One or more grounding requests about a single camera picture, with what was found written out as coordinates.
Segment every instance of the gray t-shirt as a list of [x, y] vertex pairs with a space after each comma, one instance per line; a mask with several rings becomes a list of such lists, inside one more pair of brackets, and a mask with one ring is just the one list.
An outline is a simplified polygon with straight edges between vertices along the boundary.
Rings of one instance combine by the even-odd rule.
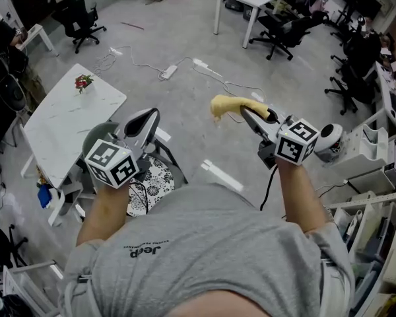
[[60, 307], [64, 316], [165, 316], [197, 295], [228, 290], [272, 317], [319, 316], [322, 257], [353, 283], [333, 223], [306, 236], [225, 187], [186, 186], [109, 240], [74, 249]]

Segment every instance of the gray floor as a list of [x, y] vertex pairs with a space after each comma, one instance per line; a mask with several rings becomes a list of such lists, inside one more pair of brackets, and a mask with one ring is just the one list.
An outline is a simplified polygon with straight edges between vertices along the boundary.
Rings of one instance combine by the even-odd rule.
[[[268, 49], [264, 44], [242, 48], [247, 22], [240, 14], [223, 8], [220, 34], [213, 34], [216, 0], [165, 0], [150, 5], [146, 2], [118, 0], [102, 9], [98, 23], [106, 25], [108, 31], [98, 34], [99, 45], [86, 43], [78, 55], [62, 27], [50, 34], [60, 56], [54, 57], [43, 44], [30, 55], [46, 90], [75, 63], [93, 71], [96, 60], [106, 55], [109, 47], [132, 45], [137, 63], [161, 69], [185, 56], [199, 58], [227, 81], [263, 88], [268, 103], [303, 117], [320, 129], [328, 123], [339, 123], [345, 130], [351, 130], [368, 117], [364, 105], [360, 105], [357, 114], [349, 112], [340, 116], [341, 99], [323, 92], [331, 86], [329, 77], [336, 68], [330, 55], [343, 56], [339, 42], [329, 35], [330, 28], [321, 25], [313, 29], [301, 46], [292, 49], [295, 55], [292, 61], [281, 52], [267, 61]], [[120, 24], [121, 21], [145, 30]], [[253, 35], [261, 30], [262, 26], [256, 24]], [[131, 64], [129, 49], [120, 52], [123, 55], [117, 57], [113, 67], [102, 73], [105, 81], [127, 95], [126, 103], [113, 120], [123, 121], [134, 111], [157, 107], [161, 112], [160, 127], [172, 136], [168, 146], [191, 183], [216, 181], [215, 176], [201, 168], [202, 162], [209, 159], [242, 183], [242, 195], [258, 206], [265, 195], [270, 172], [257, 157], [259, 139], [246, 124], [237, 124], [227, 116], [218, 125], [213, 123], [209, 102], [224, 92], [222, 86], [192, 70], [190, 60], [181, 63], [169, 81], [161, 82], [156, 71]], [[242, 88], [232, 90], [248, 97], [252, 92]], [[29, 243], [24, 248], [28, 260], [40, 262], [53, 258], [63, 267], [81, 225], [68, 214], [60, 227], [48, 226], [50, 211], [40, 207], [35, 179], [20, 177], [30, 151], [19, 131], [17, 139], [18, 148], [6, 149], [1, 157], [7, 193], [0, 227], [14, 223], [19, 234], [28, 237]], [[323, 168], [315, 156], [308, 159], [306, 167], [316, 188], [341, 181]], [[348, 187], [337, 188], [323, 199], [325, 203], [342, 201], [352, 194]], [[284, 213], [278, 176], [265, 210], [279, 217]]]

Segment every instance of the table leg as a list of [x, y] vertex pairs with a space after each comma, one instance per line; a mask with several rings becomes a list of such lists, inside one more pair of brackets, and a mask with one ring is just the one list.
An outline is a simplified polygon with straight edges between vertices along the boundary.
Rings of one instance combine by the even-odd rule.
[[258, 7], [254, 7], [252, 9], [251, 18], [249, 19], [248, 28], [245, 34], [244, 44], [242, 45], [243, 48], [248, 47], [249, 37], [251, 36], [252, 26], [257, 18]]
[[29, 156], [29, 159], [26, 161], [24, 167], [20, 171], [20, 175], [22, 176], [22, 178], [27, 177], [26, 172], [28, 171], [28, 168], [30, 167], [33, 160], [34, 160], [34, 154], [31, 154], [31, 156]]
[[382, 109], [378, 110], [378, 112], [376, 112], [373, 116], [369, 117], [367, 120], [362, 122], [360, 125], [356, 126], [352, 131], [354, 131], [356, 128], [359, 128], [363, 124], [370, 125], [371, 123], [373, 123], [373, 122], [377, 121], [379, 118], [381, 118], [383, 115], [385, 115], [384, 107]]
[[216, 17], [214, 18], [214, 34], [218, 34], [218, 26], [220, 24], [220, 12], [221, 12], [222, 0], [217, 0], [216, 5]]
[[273, 9], [273, 14], [276, 14], [276, 13], [277, 13], [277, 10], [279, 9], [280, 3], [281, 3], [282, 1], [283, 1], [283, 0], [276, 0], [275, 8]]
[[44, 29], [41, 29], [41, 31], [39, 32], [41, 39], [44, 41], [44, 43], [46, 44], [47, 48], [49, 51], [53, 52], [53, 54], [55, 56], [59, 56], [59, 53], [57, 52], [57, 50], [55, 50], [52, 42], [50, 41], [48, 35], [46, 34], [46, 31]]

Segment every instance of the power strip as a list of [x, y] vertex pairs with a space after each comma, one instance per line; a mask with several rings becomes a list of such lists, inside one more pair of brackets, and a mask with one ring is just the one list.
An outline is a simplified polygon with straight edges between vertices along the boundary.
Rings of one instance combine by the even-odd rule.
[[169, 68], [167, 68], [163, 74], [161, 74], [161, 77], [164, 80], [170, 79], [170, 77], [174, 74], [174, 72], [178, 69], [178, 66], [171, 65]]

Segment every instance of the black wire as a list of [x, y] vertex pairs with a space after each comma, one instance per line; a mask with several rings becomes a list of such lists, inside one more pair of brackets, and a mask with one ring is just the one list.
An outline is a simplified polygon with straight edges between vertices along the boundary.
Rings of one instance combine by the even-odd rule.
[[267, 198], [269, 198], [269, 191], [270, 191], [270, 187], [271, 187], [271, 182], [273, 181], [273, 177], [274, 177], [274, 175], [275, 175], [276, 170], [277, 170], [277, 164], [276, 164], [275, 168], [273, 169], [273, 172], [271, 173], [270, 180], [269, 180], [269, 185], [267, 186], [267, 192], [265, 193], [264, 201], [263, 201], [263, 203], [259, 206], [259, 210], [260, 210], [260, 211], [263, 210], [263, 207], [264, 207], [264, 205], [265, 205], [265, 202], [267, 202]]
[[140, 186], [143, 189], [143, 197], [145, 198], [145, 203], [143, 202], [143, 200], [139, 197], [139, 195], [137, 194], [137, 192], [135, 190], [133, 190], [133, 188], [131, 188], [133, 190], [133, 192], [135, 192], [135, 194], [139, 197], [139, 199], [141, 200], [141, 202], [143, 203], [143, 205], [145, 206], [145, 213], [148, 213], [148, 195], [147, 195], [147, 189], [145, 188], [145, 186], [140, 183], [140, 182], [133, 182], [131, 183], [131, 185], [136, 185], [136, 186]]
[[0, 211], [2, 210], [2, 208], [5, 206], [5, 202], [3, 201], [4, 196], [6, 195], [6, 188], [5, 188], [5, 193], [3, 194], [3, 196], [1, 196], [1, 206], [0, 206]]
[[329, 188], [328, 190], [326, 190], [325, 192], [323, 192], [320, 196], [318, 196], [318, 198], [320, 198], [322, 195], [328, 193], [328, 192], [329, 192], [330, 190], [332, 190], [333, 188], [341, 188], [341, 187], [344, 187], [344, 186], [347, 185], [347, 184], [348, 184], [348, 183], [344, 183], [344, 184], [342, 184], [341, 186], [333, 186], [333, 187]]

